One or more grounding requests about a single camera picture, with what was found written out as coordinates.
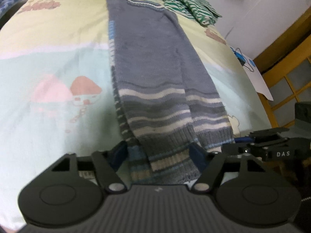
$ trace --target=silver bolt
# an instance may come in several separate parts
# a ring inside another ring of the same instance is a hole
[[[210,188],[209,184],[206,183],[198,183],[194,185],[194,189],[197,191],[207,191]]]
[[[119,191],[122,191],[125,186],[121,183],[112,183],[109,185],[108,187],[111,191],[114,191],[114,192],[119,192]]]

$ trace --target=wall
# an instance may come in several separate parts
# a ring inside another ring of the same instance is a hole
[[[207,0],[220,13],[217,29],[233,47],[255,58],[311,5],[311,0]]]

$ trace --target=ribbed black surface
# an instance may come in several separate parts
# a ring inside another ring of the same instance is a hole
[[[186,186],[132,186],[109,196],[97,214],[65,229],[27,225],[20,233],[297,233],[291,224],[253,229],[223,216],[208,196],[191,194]]]

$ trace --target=folded gray sweater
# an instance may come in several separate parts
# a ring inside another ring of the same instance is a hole
[[[215,85],[175,13],[150,1],[107,0],[115,105],[138,183],[199,176],[188,145],[233,141]]]

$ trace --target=bed sheet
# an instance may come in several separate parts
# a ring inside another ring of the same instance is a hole
[[[223,100],[236,136],[270,127],[230,47],[177,15]],[[209,30],[221,38],[216,28]],[[0,31],[0,225],[24,220],[18,193],[68,152],[122,140],[108,55],[106,0],[29,0]],[[118,174],[128,184],[126,164]]]

